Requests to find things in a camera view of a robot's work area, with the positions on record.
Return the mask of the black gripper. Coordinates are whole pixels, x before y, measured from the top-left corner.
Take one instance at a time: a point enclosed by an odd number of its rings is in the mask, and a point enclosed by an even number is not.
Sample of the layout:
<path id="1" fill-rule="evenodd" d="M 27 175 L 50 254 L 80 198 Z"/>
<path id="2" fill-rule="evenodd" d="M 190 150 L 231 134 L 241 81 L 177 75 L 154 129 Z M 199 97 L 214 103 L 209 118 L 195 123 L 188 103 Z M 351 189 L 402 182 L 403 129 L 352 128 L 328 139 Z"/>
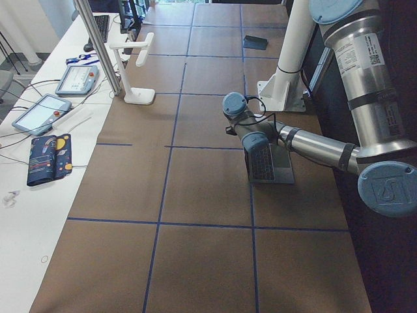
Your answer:
<path id="1" fill-rule="evenodd" d="M 225 127 L 225 133 L 230 136 L 237 135 L 237 133 L 235 132 L 235 129 L 232 126 Z"/>

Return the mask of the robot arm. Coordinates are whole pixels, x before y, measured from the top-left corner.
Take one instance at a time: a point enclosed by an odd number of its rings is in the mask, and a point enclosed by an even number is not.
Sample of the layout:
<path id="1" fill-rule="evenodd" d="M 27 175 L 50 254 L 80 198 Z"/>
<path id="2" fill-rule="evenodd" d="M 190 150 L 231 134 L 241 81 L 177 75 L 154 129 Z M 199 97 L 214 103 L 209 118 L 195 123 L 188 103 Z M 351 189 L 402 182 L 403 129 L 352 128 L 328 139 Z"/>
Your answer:
<path id="1" fill-rule="evenodd" d="M 416 143 L 405 135 L 382 30 L 377 1 L 293 2 L 276 72 L 258 83 L 262 114 L 238 92 L 222 102 L 226 132 L 240 138 L 251 182 L 292 183 L 289 155 L 296 153 L 357 175 L 361 200 L 378 214 L 416 212 Z M 276 119 L 278 112 L 304 111 L 307 100 L 325 101 L 320 114 L 328 129 L 347 131 L 356 142 Z"/>

